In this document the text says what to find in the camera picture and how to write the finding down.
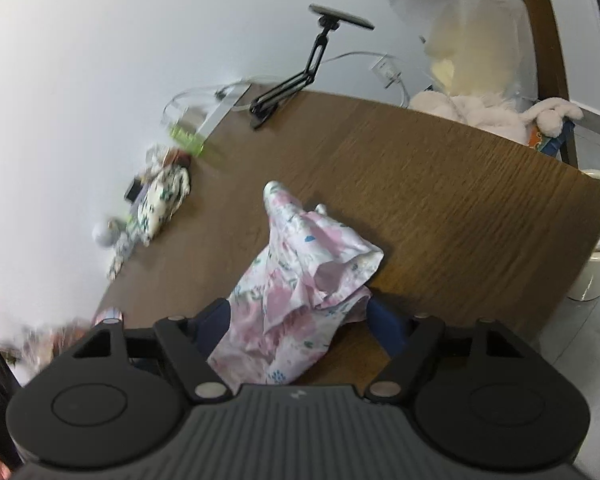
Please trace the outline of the black articulated phone stand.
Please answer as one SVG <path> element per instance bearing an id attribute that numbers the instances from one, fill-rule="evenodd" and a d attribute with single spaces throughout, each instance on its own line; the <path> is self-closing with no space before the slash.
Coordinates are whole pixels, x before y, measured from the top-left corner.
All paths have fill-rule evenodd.
<path id="1" fill-rule="evenodd" d="M 280 104 L 314 83 L 328 45 L 329 34 L 337 30 L 341 23 L 366 30 L 375 29 L 375 25 L 366 18 L 360 18 L 327 6 L 312 3 L 309 5 L 309 11 L 318 16 L 318 26 L 321 27 L 321 31 L 314 39 L 306 65 L 298 74 L 291 76 L 280 84 L 276 84 L 276 86 L 262 93 L 250 103 L 250 126 L 253 130 L 260 129 L 275 114 Z"/>

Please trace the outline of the floral fabric pouch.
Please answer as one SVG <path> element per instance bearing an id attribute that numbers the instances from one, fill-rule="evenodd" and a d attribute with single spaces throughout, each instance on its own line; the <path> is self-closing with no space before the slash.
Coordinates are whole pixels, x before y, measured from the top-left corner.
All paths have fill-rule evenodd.
<path id="1" fill-rule="evenodd" d="M 188 169 L 163 167 L 148 184 L 147 191 L 132 208 L 132 231 L 148 246 L 163 230 L 190 193 Z"/>

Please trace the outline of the pink plush rabbit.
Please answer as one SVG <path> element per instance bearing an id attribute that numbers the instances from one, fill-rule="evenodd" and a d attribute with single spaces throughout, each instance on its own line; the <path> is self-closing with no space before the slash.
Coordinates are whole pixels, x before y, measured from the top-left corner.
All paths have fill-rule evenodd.
<path id="1" fill-rule="evenodd" d="M 514 101 L 503 100 L 499 94 L 447 96 L 432 90 L 411 98 L 410 109 L 490 132 L 521 145 L 529 143 L 532 126 L 543 136 L 555 139 L 562 133 L 566 119 L 578 122 L 583 118 L 580 107 L 562 98 L 545 99 L 518 112 Z"/>

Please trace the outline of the white plastic bag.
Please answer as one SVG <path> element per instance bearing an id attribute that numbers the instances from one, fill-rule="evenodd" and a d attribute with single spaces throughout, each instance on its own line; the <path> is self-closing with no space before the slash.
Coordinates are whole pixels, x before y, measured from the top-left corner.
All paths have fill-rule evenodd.
<path id="1" fill-rule="evenodd" d="M 422 37 L 434 88 L 448 96 L 495 94 L 517 105 L 538 98 L 527 7 L 522 0 L 388 0 Z"/>

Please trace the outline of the white round toy robot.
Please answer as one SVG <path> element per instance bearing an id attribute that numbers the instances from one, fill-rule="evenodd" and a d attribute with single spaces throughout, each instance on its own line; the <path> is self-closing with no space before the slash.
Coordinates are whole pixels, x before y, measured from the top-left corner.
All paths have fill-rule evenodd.
<path id="1" fill-rule="evenodd" d="M 121 234 L 117 219 L 106 219 L 98 222 L 92 229 L 92 239 L 101 248 L 109 248 L 117 243 Z"/>

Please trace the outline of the pink floral garment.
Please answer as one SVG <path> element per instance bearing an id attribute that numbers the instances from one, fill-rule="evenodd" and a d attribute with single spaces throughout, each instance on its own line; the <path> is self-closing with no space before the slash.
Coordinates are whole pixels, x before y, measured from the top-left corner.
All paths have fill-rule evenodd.
<path id="1" fill-rule="evenodd" d="M 287 385 L 343 324 L 366 318 L 367 282 L 384 253 L 324 206 L 304 209 L 281 183 L 263 190 L 270 236 L 228 296 L 230 324 L 208 362 L 232 391 Z"/>

